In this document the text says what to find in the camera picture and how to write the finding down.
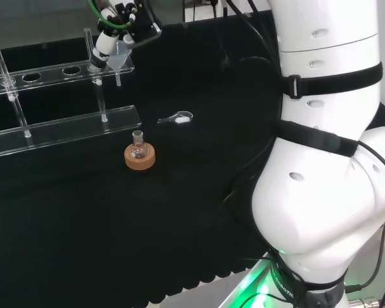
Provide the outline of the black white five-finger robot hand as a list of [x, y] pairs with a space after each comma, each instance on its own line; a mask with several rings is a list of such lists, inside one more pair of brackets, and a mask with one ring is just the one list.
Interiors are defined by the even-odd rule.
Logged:
[[99, 37], [90, 59], [94, 67], [102, 69], [107, 65], [118, 42], [133, 49], [161, 34], [144, 1], [89, 1], [89, 5], [98, 18]]

